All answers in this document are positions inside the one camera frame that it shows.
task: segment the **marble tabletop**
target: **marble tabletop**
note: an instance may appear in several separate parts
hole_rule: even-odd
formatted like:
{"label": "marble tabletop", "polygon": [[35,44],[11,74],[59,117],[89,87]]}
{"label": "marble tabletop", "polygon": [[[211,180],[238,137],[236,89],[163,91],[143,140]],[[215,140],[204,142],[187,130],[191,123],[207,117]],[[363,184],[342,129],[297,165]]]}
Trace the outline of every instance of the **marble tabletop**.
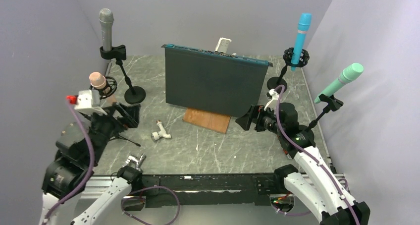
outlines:
{"label": "marble tabletop", "polygon": [[[259,104],[265,105],[268,102],[266,82],[270,77],[278,76],[285,63],[281,56],[247,57],[273,63],[273,67],[268,68],[260,95]],[[121,135],[142,146],[137,147],[125,140],[110,141],[95,168],[95,175],[110,175],[121,168],[129,155],[140,156],[142,153],[147,156],[142,165],[145,174],[274,172],[287,164],[298,168],[293,160],[286,157],[271,132],[244,131],[233,117],[226,134],[183,122],[186,108],[165,102],[164,56],[129,56],[124,61],[124,68],[133,85],[143,87],[147,96],[141,103],[138,128],[128,129]],[[119,66],[112,63],[108,75],[117,80],[117,100],[127,104],[124,92],[128,86]],[[289,69],[284,78],[288,89],[282,101],[294,104],[299,113],[299,123],[308,125],[316,116],[301,69]],[[172,139],[151,140],[150,134],[158,131],[158,119]],[[319,127],[313,131],[321,156],[326,159],[327,151]]]}

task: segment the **blue edge strip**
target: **blue edge strip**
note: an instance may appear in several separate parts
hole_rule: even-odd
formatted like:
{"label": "blue edge strip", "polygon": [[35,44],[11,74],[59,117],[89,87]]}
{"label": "blue edge strip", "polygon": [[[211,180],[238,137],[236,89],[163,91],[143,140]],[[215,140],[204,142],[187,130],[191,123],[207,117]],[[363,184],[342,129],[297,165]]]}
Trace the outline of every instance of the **blue edge strip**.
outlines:
{"label": "blue edge strip", "polygon": [[195,53],[199,53],[199,54],[206,54],[206,55],[222,57],[222,58],[233,58],[233,59],[236,59],[236,60],[241,60],[241,61],[245,61],[245,62],[249,62],[249,63],[260,64],[260,65],[264,65],[264,66],[273,66],[273,63],[271,63],[267,60],[259,60],[259,59],[248,58],[248,57],[243,57],[243,56],[234,56],[234,55],[231,55],[231,54],[212,52],[212,51],[208,51],[208,50],[190,48],[190,47],[179,46],[179,45],[174,45],[174,44],[166,44],[163,47],[168,48],[168,49],[177,49],[177,50],[181,50],[181,51],[195,52]]}

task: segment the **red cap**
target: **red cap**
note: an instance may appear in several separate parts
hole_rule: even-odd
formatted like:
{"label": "red cap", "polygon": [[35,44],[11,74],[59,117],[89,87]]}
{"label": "red cap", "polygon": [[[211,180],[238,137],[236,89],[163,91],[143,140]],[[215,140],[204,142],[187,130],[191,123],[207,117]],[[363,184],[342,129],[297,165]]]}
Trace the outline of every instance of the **red cap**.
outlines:
{"label": "red cap", "polygon": [[77,96],[76,95],[67,95],[66,100],[68,100],[71,105],[75,105],[76,102],[77,102]]}

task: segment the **green microphone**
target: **green microphone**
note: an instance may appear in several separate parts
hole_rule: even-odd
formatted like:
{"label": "green microphone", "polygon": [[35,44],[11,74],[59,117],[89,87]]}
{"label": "green microphone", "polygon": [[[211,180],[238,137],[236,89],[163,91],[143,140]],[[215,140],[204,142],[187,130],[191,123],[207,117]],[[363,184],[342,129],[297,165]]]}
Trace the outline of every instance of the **green microphone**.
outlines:
{"label": "green microphone", "polygon": [[346,84],[354,81],[363,73],[363,66],[359,63],[353,63],[343,70],[340,76],[329,84],[315,99],[315,104],[321,102],[319,96],[324,94],[328,97],[333,95]]}

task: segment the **wooden block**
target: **wooden block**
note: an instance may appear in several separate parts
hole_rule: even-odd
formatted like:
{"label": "wooden block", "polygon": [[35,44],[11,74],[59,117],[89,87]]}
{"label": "wooden block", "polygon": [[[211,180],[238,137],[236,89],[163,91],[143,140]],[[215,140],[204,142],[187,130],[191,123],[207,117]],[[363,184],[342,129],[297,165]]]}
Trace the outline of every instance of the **wooden block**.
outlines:
{"label": "wooden block", "polygon": [[183,121],[216,132],[226,133],[230,116],[188,108],[185,112]]}

